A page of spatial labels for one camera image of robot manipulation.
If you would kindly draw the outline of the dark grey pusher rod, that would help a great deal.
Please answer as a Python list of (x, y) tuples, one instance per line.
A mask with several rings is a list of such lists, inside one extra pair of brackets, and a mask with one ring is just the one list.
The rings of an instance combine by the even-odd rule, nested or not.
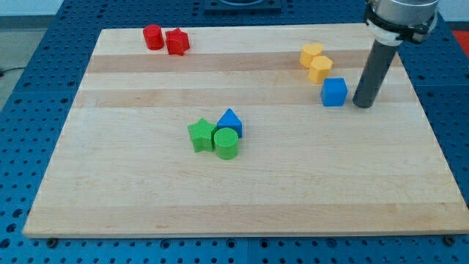
[(389, 46), (375, 40), (368, 55), (352, 102), (362, 109), (373, 106), (384, 78), (391, 66), (398, 46)]

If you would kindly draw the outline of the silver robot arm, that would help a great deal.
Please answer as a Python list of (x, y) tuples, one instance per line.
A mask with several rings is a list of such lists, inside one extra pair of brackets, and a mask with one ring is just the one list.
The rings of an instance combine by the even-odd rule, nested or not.
[(438, 0), (370, 0), (363, 22), (374, 35), (360, 81), (352, 98), (362, 109), (372, 107), (403, 42), (420, 44), (437, 24)]

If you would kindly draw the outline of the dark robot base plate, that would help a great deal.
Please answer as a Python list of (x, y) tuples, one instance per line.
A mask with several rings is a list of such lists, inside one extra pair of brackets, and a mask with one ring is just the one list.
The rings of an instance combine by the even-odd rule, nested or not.
[(205, 0), (205, 12), (279, 11), (282, 0)]

